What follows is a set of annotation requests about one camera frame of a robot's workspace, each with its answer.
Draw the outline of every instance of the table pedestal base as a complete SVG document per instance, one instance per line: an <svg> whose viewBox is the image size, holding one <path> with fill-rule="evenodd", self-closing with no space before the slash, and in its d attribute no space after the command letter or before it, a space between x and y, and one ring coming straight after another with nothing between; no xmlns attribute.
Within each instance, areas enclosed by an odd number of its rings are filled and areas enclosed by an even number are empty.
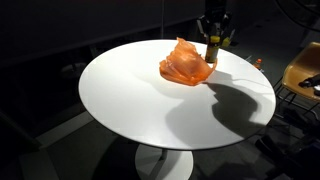
<svg viewBox="0 0 320 180"><path fill-rule="evenodd" d="M139 145L135 159L142 180L189 179L193 169L191 151L171 151Z"/></svg>

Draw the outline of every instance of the orange plastic bag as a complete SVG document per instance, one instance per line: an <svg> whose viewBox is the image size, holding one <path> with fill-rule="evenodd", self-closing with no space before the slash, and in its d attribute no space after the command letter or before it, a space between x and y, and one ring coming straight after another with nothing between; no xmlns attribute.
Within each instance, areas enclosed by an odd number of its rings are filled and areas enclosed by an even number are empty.
<svg viewBox="0 0 320 180"><path fill-rule="evenodd" d="M215 70L217 62L211 68L197 53L196 47L182 38L169 56L160 62L160 74L163 78L180 84L195 86L206 80Z"/></svg>

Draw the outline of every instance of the floor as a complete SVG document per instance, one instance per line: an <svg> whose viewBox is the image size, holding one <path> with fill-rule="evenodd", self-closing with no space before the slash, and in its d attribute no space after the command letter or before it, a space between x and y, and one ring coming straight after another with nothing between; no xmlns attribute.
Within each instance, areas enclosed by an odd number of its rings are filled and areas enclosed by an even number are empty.
<svg viewBox="0 0 320 180"><path fill-rule="evenodd" d="M280 12L275 12L236 34L234 41L238 44L230 47L228 51L243 58L251 56L252 62L261 58L264 74L271 84L274 84L287 64L301 50L299 46L303 34L302 28ZM282 122L274 118L270 124ZM266 127L259 134L236 145L194 151L194 168L190 180L264 179L265 173L273 165L254 146L262 134L270 135L282 148L287 148L302 136L300 130L291 126ZM23 175L25 180L37 177L34 178L36 180L41 179L41 174L42 179L47 177L46 179L60 180L139 179L134 167L137 147L138 144L112 133L95 120L89 120L76 131L65 134L64 138L41 151L49 158L40 161L52 167L54 172L48 171L49 175L45 175L45 169L19 168L19 161L15 161L0 172L0 179L21 179ZM285 175L277 178L288 179Z"/></svg>

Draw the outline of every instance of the white round table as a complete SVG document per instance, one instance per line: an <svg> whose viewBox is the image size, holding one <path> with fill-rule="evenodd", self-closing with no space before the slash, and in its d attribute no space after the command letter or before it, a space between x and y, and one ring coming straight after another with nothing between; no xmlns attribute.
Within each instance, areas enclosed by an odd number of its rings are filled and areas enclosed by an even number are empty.
<svg viewBox="0 0 320 180"><path fill-rule="evenodd" d="M206 45L191 43L205 54ZM188 179L192 150L240 142L263 128L275 110L266 77L224 50L202 84L162 78L159 62L176 44L150 40L119 46L95 58L80 78L79 93L88 112L111 131L147 145L140 145L136 154L142 179ZM161 149L170 150L159 166Z"/></svg>

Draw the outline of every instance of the orange chair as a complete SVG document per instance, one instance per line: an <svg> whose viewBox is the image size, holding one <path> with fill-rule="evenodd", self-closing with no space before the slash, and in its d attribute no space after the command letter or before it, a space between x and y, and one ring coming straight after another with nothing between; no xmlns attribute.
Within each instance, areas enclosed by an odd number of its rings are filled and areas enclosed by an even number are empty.
<svg viewBox="0 0 320 180"><path fill-rule="evenodd" d="M284 71L283 77L274 85L276 96L280 99L278 107L280 108L283 101L287 101L289 105L294 104L306 110L304 114L312 112L318 120L318 115L313 109L320 103L320 96L314 94L313 87L302 88L299 86L300 82L317 74L320 74L320 43L312 42L293 59ZM283 89L289 92L282 97L280 93ZM293 102L296 95L312 100L316 104L307 108L306 106Z"/></svg>

